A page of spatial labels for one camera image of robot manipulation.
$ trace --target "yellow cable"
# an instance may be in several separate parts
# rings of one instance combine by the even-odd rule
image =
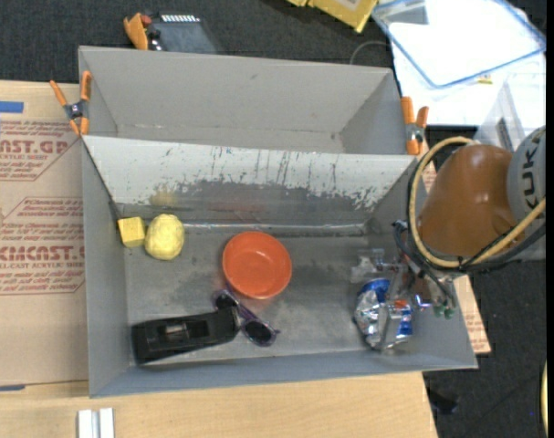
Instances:
[[[468,138],[457,136],[454,138],[448,138],[446,140],[440,141],[437,144],[433,146],[421,159],[421,162],[419,163],[417,169],[415,170],[414,177],[413,177],[413,183],[410,191],[410,199],[409,199],[409,205],[408,205],[408,214],[409,214],[409,226],[411,235],[413,236],[414,244],[416,245],[417,250],[423,255],[428,261],[431,263],[447,267],[447,268],[457,268],[460,265],[464,265],[466,262],[470,261],[472,258],[467,258],[466,260],[459,261],[459,260],[449,260],[449,259],[443,259],[438,256],[433,255],[428,249],[423,240],[421,239],[421,236],[419,235],[418,228],[416,226],[416,189],[418,187],[419,181],[421,181],[421,177],[423,176],[424,168],[428,165],[428,163],[431,161],[431,159],[435,156],[435,154],[444,148],[445,146],[448,146],[450,144],[470,144],[470,143],[476,143],[474,140],[470,140]],[[506,235],[505,238],[503,238],[501,241],[499,241],[496,245],[494,245],[491,248],[488,248],[484,253],[482,253],[478,258],[475,260],[476,263],[480,263],[484,261],[485,259],[489,258],[490,256],[500,252],[503,248],[505,248],[507,245],[509,245],[518,235],[520,235],[526,228],[532,224],[532,222],[544,211],[546,208],[546,197],[543,198],[540,203],[516,226],[514,229]]]

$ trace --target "black floor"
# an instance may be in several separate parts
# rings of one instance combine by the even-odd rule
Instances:
[[[546,35],[547,0],[508,1]],[[344,64],[358,46],[376,41],[354,63],[392,67],[373,21],[359,35],[318,9],[284,0],[0,0],[0,79],[78,82],[78,46],[131,47],[122,18],[147,8],[200,16],[228,54]],[[424,375],[433,400],[456,400],[453,412],[436,416],[439,435],[544,436],[546,261],[476,275],[473,287],[493,352],[479,359],[478,370]]]

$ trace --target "orange bowl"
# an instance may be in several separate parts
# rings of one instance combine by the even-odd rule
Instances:
[[[230,239],[222,254],[230,285],[251,298],[270,298],[288,285],[293,272],[288,250],[275,237],[249,231]]]

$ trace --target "yellow sponge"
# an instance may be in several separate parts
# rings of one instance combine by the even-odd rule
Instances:
[[[146,225],[140,217],[127,217],[118,220],[122,244],[128,248],[143,245]]]
[[[184,241],[182,222],[173,214],[159,214],[149,224],[145,250],[153,258],[170,260],[181,253]]]

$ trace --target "gray bin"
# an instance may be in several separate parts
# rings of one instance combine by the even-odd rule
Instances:
[[[387,68],[81,47],[93,76],[83,137],[91,396],[308,381],[476,366],[460,314],[414,319],[392,353],[351,320],[358,251],[396,255],[412,156]],[[126,248],[116,217],[176,214],[183,251]],[[232,342],[139,367],[130,326],[212,311],[221,254],[244,230],[278,238],[284,292],[246,305],[281,332],[270,348]]]

